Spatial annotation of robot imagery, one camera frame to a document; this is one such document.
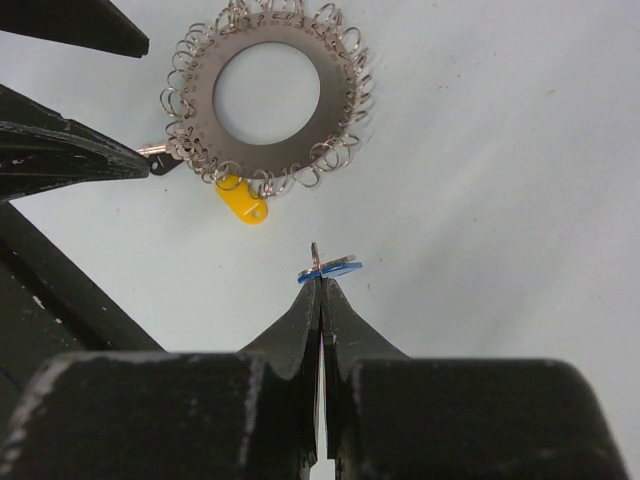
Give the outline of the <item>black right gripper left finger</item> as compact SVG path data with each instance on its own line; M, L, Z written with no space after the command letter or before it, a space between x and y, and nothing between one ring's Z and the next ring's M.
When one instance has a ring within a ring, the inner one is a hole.
M5 479L306 479L317 461L320 284L232 353L73 352L14 411Z

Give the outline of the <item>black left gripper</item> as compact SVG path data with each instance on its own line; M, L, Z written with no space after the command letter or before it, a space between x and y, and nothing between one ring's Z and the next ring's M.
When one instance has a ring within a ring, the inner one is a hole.
M146 178L141 154L1 87L1 413L45 360L162 347L13 205L66 186Z

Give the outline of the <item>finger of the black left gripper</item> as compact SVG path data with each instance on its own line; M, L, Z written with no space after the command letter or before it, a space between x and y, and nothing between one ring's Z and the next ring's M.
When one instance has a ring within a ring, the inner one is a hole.
M2 0L1 30L132 58L149 51L144 32L104 0Z

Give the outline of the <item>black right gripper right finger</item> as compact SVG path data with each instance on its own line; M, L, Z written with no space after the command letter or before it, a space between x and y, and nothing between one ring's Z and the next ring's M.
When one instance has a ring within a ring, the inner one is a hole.
M550 359L412 358L322 284L327 454L340 479L625 479L591 385Z

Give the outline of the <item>blue key tag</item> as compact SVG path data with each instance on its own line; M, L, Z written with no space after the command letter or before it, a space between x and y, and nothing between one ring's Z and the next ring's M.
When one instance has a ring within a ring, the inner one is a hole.
M311 268L298 275L297 282L303 284L315 278L335 278L363 267L361 262L338 262L334 264L323 264L320 268Z

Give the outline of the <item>silver key dark head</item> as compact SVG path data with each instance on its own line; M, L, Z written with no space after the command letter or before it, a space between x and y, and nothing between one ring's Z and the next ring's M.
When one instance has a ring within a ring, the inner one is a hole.
M337 258L337 259L334 259L334 260L331 260L331 261L328 261L328 262L322 262L321 259L320 259L319 248L318 248L318 245L317 245L316 242L312 242L311 243L310 250L311 250L312 264L306 270L311 269L311 268L320 268L323 264L327 264L327 263L334 264L334 263L338 263L338 262L359 262L356 259L355 255L347 255L347 256L340 257L340 258Z

